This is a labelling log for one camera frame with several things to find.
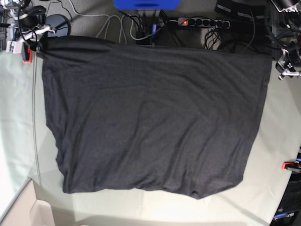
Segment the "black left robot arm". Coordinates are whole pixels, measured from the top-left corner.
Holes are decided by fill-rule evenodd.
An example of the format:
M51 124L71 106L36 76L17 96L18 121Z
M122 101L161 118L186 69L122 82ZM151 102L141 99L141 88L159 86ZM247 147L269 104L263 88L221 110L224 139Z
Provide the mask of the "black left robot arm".
M300 77L301 71L301 2L299 0L269 0L264 25L272 43L281 50L275 68L278 79Z

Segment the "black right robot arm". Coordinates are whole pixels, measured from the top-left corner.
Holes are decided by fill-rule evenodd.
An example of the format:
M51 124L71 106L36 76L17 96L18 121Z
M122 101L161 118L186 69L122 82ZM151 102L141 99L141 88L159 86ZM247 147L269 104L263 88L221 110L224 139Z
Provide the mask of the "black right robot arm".
M46 8L31 6L30 0L2 0L0 5L13 19L10 24L1 25L11 32L6 52L21 54L23 50L35 51L46 33L55 34L57 29L46 23Z

